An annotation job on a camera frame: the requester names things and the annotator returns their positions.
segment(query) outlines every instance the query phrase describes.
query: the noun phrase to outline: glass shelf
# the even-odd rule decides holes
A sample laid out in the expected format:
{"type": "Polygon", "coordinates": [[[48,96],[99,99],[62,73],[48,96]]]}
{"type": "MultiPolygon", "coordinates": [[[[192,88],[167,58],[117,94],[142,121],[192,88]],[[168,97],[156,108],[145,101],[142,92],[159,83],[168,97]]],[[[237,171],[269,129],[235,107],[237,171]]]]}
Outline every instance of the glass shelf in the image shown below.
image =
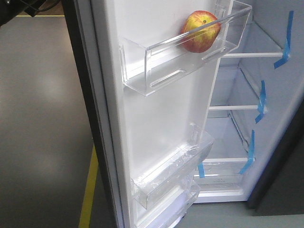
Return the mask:
{"type": "Polygon", "coordinates": [[[194,180],[201,187],[199,196],[223,193],[241,195],[241,182],[245,174],[239,172],[248,160],[249,133],[244,127],[236,125],[231,115],[226,118],[208,118],[205,130],[215,141],[203,161],[205,178],[200,178],[198,168],[194,172],[194,180]]]}
{"type": "Polygon", "coordinates": [[[154,43],[123,38],[120,48],[123,83],[148,96],[238,48],[251,9],[251,6],[238,1],[217,0],[210,12],[218,20],[209,24],[154,43]],[[233,2],[232,12],[228,15],[230,2],[233,2]],[[193,53],[183,47],[183,43],[191,42],[197,36],[203,37],[206,32],[202,29],[217,25],[220,25],[220,33],[207,51],[193,53]],[[234,34],[231,39],[226,37],[228,31],[234,34]]]}
{"type": "MultiPolygon", "coordinates": [[[[234,34],[228,32],[227,37],[230,36],[233,37],[234,34]]],[[[222,58],[282,57],[282,54],[281,47],[253,21],[246,25],[239,48],[222,58]]]]}
{"type": "Polygon", "coordinates": [[[195,202],[200,192],[200,187],[188,176],[186,181],[189,187],[176,197],[164,201],[162,209],[154,210],[137,228],[169,228],[177,223],[187,212],[187,209],[195,202]]]}
{"type": "Polygon", "coordinates": [[[222,110],[257,110],[259,90],[249,83],[242,69],[219,69],[209,116],[222,110]]]}
{"type": "Polygon", "coordinates": [[[197,145],[182,145],[174,155],[149,175],[132,180],[133,197],[145,209],[152,208],[168,189],[173,188],[204,160],[213,144],[213,138],[204,133],[197,145]]]}

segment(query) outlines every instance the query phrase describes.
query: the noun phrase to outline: refrigerator door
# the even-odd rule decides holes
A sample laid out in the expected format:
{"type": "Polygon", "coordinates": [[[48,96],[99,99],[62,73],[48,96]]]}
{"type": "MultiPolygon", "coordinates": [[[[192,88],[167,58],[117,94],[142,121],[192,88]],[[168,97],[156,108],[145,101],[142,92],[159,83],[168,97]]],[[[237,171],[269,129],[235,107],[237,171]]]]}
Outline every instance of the refrigerator door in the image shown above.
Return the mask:
{"type": "Polygon", "coordinates": [[[66,20],[116,225],[173,227],[200,192],[189,174],[213,144],[204,127],[218,57],[238,47],[251,7],[232,0],[75,0],[73,8],[66,20]],[[201,33],[178,35],[195,9],[219,18],[206,53],[182,47],[201,33]],[[234,43],[226,39],[231,28],[238,31],[234,43]]]}

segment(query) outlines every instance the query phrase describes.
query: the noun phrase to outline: black refrigerator exterior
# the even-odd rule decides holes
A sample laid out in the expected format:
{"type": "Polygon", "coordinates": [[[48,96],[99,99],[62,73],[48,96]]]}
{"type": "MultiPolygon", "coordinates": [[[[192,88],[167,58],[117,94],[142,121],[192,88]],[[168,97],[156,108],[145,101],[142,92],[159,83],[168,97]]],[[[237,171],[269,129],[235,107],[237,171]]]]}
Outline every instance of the black refrigerator exterior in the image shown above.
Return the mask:
{"type": "MultiPolygon", "coordinates": [[[[302,3],[296,1],[294,4],[302,5],[302,3]]],[[[87,12],[90,12],[87,19],[94,23],[92,2],[80,3],[76,0],[67,0],[63,1],[63,7],[96,146],[104,190],[110,205],[110,214],[113,216],[111,219],[117,227],[123,227],[124,206],[121,204],[122,199],[118,190],[122,186],[118,184],[118,171],[114,161],[115,154],[105,152],[106,150],[109,151],[107,144],[110,145],[115,140],[113,135],[105,133],[111,128],[109,123],[111,98],[106,97],[104,90],[95,91],[92,88],[93,73],[99,72],[101,76],[106,75],[104,65],[99,64],[102,54],[98,52],[96,37],[100,32],[102,33],[98,30],[104,29],[106,31],[107,27],[106,24],[104,24],[104,28],[91,27],[83,20],[86,17],[84,15],[80,16],[79,8],[86,8],[87,12]],[[88,40],[85,41],[84,36],[91,36],[92,43],[88,44],[88,40]],[[96,100],[96,93],[99,93],[98,100],[96,100]]],[[[299,71],[303,71],[303,64],[299,63],[298,67],[299,71]]],[[[98,83],[103,89],[106,86],[103,78],[98,83]]],[[[302,194],[304,191],[304,171],[302,168],[304,162],[302,153],[304,149],[304,102],[301,103],[301,100],[299,99],[296,105],[297,110],[291,111],[293,118],[290,119],[289,126],[282,134],[279,144],[247,201],[248,206],[256,210],[256,215],[304,213],[304,197],[302,194]]]]}

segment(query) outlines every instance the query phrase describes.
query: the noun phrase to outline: refrigerator side panel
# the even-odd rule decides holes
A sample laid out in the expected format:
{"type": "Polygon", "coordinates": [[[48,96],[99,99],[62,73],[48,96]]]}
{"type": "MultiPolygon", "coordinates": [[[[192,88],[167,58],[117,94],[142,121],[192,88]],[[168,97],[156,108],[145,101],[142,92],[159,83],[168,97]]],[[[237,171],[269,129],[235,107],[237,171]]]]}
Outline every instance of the refrigerator side panel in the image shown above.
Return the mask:
{"type": "Polygon", "coordinates": [[[248,123],[248,126],[256,131],[256,161],[243,180],[245,194],[248,196],[290,124],[304,94],[304,13],[301,10],[303,2],[257,0],[255,6],[255,21],[282,47],[286,39],[288,13],[290,10],[295,11],[291,57],[286,64],[274,69],[273,64],[279,58],[244,58],[240,63],[240,67],[244,67],[250,73],[257,85],[261,87],[261,80],[265,81],[268,110],[259,123],[248,123]]]}

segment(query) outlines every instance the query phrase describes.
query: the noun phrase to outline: refrigerator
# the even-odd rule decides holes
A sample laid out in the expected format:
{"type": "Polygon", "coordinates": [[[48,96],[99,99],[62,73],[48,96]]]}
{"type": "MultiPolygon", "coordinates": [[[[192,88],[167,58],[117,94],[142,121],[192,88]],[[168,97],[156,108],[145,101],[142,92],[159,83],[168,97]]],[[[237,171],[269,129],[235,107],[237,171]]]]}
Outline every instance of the refrigerator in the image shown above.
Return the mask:
{"type": "Polygon", "coordinates": [[[195,203],[256,206],[292,154],[280,145],[302,132],[304,3],[63,7],[114,224],[171,228],[195,203]],[[182,33],[196,10],[217,20],[182,33]],[[186,48],[209,29],[207,50],[186,48]]]}

